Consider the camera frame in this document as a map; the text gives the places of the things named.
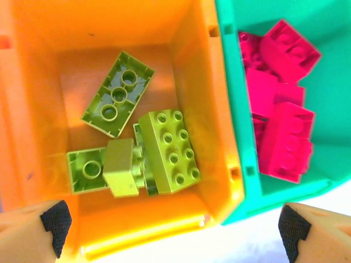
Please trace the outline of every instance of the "green 2x4 brick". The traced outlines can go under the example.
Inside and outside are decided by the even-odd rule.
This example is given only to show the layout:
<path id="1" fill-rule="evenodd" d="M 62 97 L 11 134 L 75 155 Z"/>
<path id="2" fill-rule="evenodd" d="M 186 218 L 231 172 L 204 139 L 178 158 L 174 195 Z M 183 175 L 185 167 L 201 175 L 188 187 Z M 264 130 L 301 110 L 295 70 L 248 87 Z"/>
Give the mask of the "green 2x4 brick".
<path id="1" fill-rule="evenodd" d="M 200 181 L 179 110 L 149 112 L 139 125 L 159 193 L 174 193 Z"/>
<path id="2" fill-rule="evenodd" d="M 141 133 L 140 125 L 138 123 L 133 125 L 135 140 L 137 141 L 137 145 L 140 145 L 143 149 L 143 157 L 144 157 L 144 180 L 145 180 L 145 188 L 148 192 L 149 196 L 154 196 L 158 194 L 156 182 L 154 179 L 154 174 L 151 169 L 148 153 L 145 148 L 145 143 L 143 139 L 143 135 Z"/>
<path id="3" fill-rule="evenodd" d="M 152 69 L 126 52 L 121 52 L 81 119 L 108 136 L 117 138 L 153 75 Z"/>

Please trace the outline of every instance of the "pink lego brick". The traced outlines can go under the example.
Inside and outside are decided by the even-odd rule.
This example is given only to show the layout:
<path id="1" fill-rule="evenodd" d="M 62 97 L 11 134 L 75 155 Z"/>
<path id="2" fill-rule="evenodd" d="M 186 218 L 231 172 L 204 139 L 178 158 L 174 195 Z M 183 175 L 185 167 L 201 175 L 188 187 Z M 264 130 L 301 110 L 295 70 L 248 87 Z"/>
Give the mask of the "pink lego brick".
<path id="1" fill-rule="evenodd" d="M 274 97 L 278 84 L 277 77 L 263 71 L 248 68 L 246 82 L 251 113 L 269 118 L 274 108 Z"/>
<path id="2" fill-rule="evenodd" d="M 305 101 L 305 88 L 289 83 L 278 83 L 274 103 L 291 102 L 303 106 Z"/>
<path id="3" fill-rule="evenodd" d="M 264 136 L 264 130 L 267 122 L 259 118 L 255 118 L 254 116 L 252 117 L 252 122 L 253 122 L 253 128 L 254 128 L 254 137 L 256 140 L 256 149 L 258 152 L 261 146 L 261 141 Z"/>
<path id="4" fill-rule="evenodd" d="M 259 70 L 269 70 L 259 53 L 259 43 L 262 37 L 247 32 L 239 32 L 239 42 L 242 61 L 245 68 L 251 67 Z"/>
<path id="5" fill-rule="evenodd" d="M 290 102 L 275 106 L 259 147 L 261 173 L 299 183 L 312 154 L 309 138 L 314 117 L 314 112 Z"/>
<path id="6" fill-rule="evenodd" d="M 261 39 L 259 51 L 265 63 L 287 83 L 297 83 L 321 58 L 321 53 L 285 20 Z"/>

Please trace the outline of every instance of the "black rubber pad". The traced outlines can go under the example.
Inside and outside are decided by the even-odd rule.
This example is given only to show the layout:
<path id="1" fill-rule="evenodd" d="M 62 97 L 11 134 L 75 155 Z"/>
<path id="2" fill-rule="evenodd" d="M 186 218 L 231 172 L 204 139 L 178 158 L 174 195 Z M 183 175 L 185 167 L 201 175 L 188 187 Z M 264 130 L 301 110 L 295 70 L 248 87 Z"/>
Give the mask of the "black rubber pad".
<path id="1" fill-rule="evenodd" d="M 72 218 L 65 201 L 60 201 L 40 216 L 45 230 L 53 234 L 53 249 L 56 257 L 61 257 Z"/>
<path id="2" fill-rule="evenodd" d="M 289 262 L 294 263 L 298 256 L 298 241 L 306 240 L 311 224 L 286 205 L 280 214 L 278 228 Z"/>

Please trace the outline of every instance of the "pink 2x4 brick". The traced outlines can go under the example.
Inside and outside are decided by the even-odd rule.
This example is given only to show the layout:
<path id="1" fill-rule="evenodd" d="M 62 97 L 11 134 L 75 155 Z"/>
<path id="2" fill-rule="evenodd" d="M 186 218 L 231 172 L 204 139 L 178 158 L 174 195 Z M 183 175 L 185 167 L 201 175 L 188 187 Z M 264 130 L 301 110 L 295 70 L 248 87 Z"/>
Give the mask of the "pink 2x4 brick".
<path id="1" fill-rule="evenodd" d="M 277 104 L 259 147 L 263 174 L 299 183 L 312 155 L 309 141 L 315 113 L 293 103 Z"/>

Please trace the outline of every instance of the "green 2x2 brick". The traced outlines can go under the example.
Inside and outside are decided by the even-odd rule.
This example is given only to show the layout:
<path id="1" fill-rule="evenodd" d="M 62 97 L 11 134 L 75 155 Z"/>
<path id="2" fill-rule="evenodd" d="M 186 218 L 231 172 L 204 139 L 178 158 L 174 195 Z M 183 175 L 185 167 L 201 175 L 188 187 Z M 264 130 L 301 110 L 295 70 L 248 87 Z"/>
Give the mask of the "green 2x2 brick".
<path id="1" fill-rule="evenodd" d="M 106 147 L 67 153 L 73 193 L 108 188 L 103 178 Z"/>

